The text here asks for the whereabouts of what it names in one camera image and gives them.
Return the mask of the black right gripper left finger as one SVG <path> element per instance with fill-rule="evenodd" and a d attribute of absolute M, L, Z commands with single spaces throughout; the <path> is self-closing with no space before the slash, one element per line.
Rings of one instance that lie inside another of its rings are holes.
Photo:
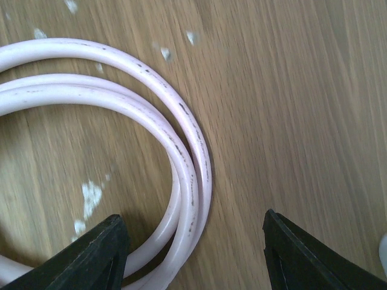
<path fill-rule="evenodd" d="M 113 214 L 41 266 L 2 289 L 120 289 L 130 239 Z"/>

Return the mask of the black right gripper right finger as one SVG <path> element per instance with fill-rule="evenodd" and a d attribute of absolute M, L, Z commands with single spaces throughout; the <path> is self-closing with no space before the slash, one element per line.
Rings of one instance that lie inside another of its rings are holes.
<path fill-rule="evenodd" d="M 386 282 L 345 259 L 280 213 L 263 224 L 272 289 L 386 289 Z"/>

